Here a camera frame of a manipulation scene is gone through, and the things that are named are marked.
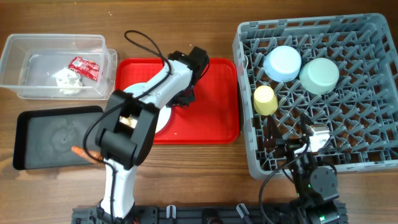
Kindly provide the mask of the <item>mint green bowl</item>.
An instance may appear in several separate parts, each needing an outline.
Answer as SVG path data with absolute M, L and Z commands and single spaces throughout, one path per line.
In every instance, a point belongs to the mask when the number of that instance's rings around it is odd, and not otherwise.
M 337 65 L 327 58 L 316 58 L 310 61 L 299 73 L 302 86 L 314 95 L 332 92 L 339 77 L 340 71 Z

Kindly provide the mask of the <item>red snack wrapper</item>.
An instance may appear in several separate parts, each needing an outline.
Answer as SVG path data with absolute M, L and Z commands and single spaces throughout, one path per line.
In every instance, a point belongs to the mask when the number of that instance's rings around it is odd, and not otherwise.
M 86 78 L 97 81 L 100 66 L 91 60 L 83 59 L 82 57 L 75 57 L 68 65 L 68 68 Z

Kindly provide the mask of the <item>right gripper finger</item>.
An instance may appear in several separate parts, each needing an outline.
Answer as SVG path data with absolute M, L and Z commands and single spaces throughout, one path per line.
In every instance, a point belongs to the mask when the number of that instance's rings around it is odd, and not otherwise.
M 300 115 L 300 128 L 301 128 L 301 133 L 302 137 L 301 140 L 302 142 L 307 142 L 309 140 L 309 137 L 313 136 L 313 131 L 311 130 L 311 125 L 313 122 L 310 120 L 310 118 L 305 114 L 302 113 Z
M 271 115 L 267 116 L 267 132 L 264 140 L 264 147 L 275 148 L 284 144 L 284 139 L 279 131 L 274 118 Z

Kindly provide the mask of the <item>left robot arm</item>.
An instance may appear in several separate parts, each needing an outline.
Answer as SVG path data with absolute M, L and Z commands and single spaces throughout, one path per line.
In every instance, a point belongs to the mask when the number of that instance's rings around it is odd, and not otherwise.
M 105 195 L 97 207 L 105 223 L 132 220 L 137 168 L 154 143 L 160 110 L 192 102 L 193 87 L 209 61 L 207 52 L 199 47 L 189 54 L 176 51 L 148 82 L 131 93 L 116 90 L 109 97 L 95 137 L 106 164 Z

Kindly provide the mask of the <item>white tissue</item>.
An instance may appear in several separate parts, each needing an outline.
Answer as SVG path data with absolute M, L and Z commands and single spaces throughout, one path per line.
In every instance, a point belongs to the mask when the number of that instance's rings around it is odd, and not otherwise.
M 83 86 L 81 82 L 81 76 L 64 67 L 59 70 L 55 75 L 57 86 L 60 87 L 60 93 L 64 95 L 75 95 L 81 92 L 80 87 Z

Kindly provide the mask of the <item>large light blue plate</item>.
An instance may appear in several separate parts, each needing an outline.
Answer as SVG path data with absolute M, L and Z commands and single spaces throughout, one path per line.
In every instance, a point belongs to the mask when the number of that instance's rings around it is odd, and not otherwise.
M 126 93 L 134 93 L 136 89 L 141 88 L 142 86 L 144 86 L 144 83 L 136 83 L 133 84 L 127 88 L 124 89 L 124 92 Z M 159 117 L 157 120 L 157 126 L 156 126 L 156 130 L 155 132 L 158 133 L 160 132 L 169 122 L 169 119 L 171 117 L 172 114 L 172 109 L 164 106 L 161 108 L 160 113 L 159 113 Z

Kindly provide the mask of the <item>orange carrot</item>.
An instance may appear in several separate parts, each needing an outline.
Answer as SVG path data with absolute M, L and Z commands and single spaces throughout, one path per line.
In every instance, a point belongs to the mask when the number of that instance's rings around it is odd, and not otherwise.
M 72 152 L 90 163 L 98 164 L 103 162 L 103 157 L 98 151 L 88 150 L 86 152 L 82 147 L 72 146 Z

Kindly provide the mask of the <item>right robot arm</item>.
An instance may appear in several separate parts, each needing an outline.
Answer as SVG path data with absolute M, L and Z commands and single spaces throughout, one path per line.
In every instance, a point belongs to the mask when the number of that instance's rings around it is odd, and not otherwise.
M 262 216 L 271 223 L 262 203 L 262 193 L 268 181 L 287 167 L 290 179 L 295 185 L 297 198 L 279 207 L 280 220 L 290 223 L 332 223 L 340 219 L 335 199 L 338 193 L 337 170 L 333 164 L 318 162 L 314 153 L 327 145 L 330 130 L 324 124 L 314 123 L 305 115 L 300 115 L 302 135 L 296 139 L 284 139 L 274 118 L 267 117 L 267 136 L 264 146 L 273 149 L 286 162 L 265 179 L 259 192 L 259 207 Z

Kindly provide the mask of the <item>yellow cup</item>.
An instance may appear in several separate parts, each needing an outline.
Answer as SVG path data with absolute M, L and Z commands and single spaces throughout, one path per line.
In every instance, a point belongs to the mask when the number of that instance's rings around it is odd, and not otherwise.
M 278 109 L 277 97 L 270 86 L 259 86 L 254 92 L 254 109 L 257 113 L 268 116 Z

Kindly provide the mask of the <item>light blue saucer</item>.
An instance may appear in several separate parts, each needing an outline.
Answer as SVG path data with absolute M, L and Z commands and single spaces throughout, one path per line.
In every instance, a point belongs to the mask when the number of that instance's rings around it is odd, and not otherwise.
M 267 54 L 262 68 L 271 80 L 290 82 L 298 76 L 301 65 L 299 52 L 293 47 L 283 45 Z

